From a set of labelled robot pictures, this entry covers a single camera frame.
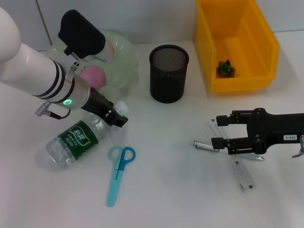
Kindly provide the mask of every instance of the green indicator light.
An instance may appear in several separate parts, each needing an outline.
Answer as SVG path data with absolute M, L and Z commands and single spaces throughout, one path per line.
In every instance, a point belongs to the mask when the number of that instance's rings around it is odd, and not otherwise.
M 65 100 L 65 101 L 63 102 L 63 104 L 64 104 L 64 105 L 70 105 L 70 104 L 72 104 L 72 100 L 71 100 L 71 99 Z

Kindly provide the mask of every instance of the green bottle label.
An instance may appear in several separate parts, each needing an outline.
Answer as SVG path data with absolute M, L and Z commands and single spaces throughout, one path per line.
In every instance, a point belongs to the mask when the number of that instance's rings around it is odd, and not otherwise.
M 98 144 L 96 136 L 83 121 L 79 121 L 58 137 L 67 145 L 76 160 L 88 149 Z

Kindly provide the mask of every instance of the white table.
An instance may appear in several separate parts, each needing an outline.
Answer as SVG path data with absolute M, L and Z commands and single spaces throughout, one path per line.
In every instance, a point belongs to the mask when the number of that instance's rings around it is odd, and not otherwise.
M 184 96 L 173 104 L 149 93 L 148 57 L 159 44 L 135 46 L 139 77 L 129 91 L 107 93 L 129 105 L 127 127 L 65 171 L 49 163 L 45 145 L 85 112 L 73 111 L 62 121 L 37 117 L 41 100 L 0 85 L 0 227 L 302 228 L 304 158 L 291 158 L 298 144 L 273 146 L 262 162 L 244 160 L 257 185 L 248 193 L 237 186 L 226 155 L 188 144 L 206 139 L 205 121 L 232 110 L 304 112 L 304 32 L 276 36 L 282 46 L 277 79 L 265 90 L 230 96 L 207 92 L 192 41 L 174 42 L 190 62 Z M 245 126 L 226 130 L 229 137 L 246 136 Z M 125 168 L 116 205 L 108 208 L 107 152 L 117 144 L 133 147 L 137 156 Z

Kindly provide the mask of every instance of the pink ball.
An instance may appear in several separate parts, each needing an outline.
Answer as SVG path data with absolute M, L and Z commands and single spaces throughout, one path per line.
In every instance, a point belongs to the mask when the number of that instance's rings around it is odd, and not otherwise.
M 106 84 L 105 72 L 98 66 L 87 66 L 79 75 L 97 91 Z

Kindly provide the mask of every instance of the scissors blade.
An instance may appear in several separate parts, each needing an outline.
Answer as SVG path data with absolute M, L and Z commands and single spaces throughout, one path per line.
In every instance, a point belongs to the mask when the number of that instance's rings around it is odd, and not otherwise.
M 123 173 L 124 172 L 121 170 L 114 170 L 114 172 L 113 172 L 111 186 L 110 186 L 109 195 L 108 195 L 108 201 L 107 201 L 108 207 L 112 207 L 115 205 L 120 183 L 122 182 Z

